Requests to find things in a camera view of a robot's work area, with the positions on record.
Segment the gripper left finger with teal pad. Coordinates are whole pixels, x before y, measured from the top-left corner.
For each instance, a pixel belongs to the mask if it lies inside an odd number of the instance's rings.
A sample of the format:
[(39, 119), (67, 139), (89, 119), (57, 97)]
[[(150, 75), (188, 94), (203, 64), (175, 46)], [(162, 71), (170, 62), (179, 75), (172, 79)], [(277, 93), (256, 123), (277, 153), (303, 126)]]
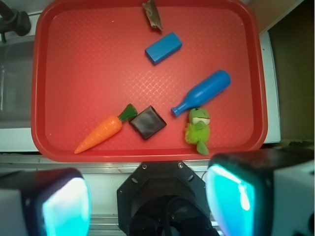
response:
[(2, 236), (86, 236), (91, 193), (75, 168), (0, 175)]

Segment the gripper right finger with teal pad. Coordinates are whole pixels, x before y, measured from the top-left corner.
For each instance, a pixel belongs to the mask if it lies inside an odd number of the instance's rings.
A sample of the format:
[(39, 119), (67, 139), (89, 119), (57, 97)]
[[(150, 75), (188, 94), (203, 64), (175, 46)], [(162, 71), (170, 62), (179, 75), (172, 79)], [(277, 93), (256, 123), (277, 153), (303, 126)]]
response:
[(299, 147), (214, 155), (206, 173), (210, 211), (226, 236), (312, 236), (315, 153)]

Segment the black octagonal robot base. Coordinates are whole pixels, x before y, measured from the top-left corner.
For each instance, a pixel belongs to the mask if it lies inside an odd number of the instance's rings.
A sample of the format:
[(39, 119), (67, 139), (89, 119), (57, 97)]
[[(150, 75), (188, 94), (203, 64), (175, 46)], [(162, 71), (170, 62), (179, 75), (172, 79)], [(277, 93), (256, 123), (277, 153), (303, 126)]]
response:
[(143, 162), (117, 189), (127, 236), (217, 236), (205, 182), (179, 161)]

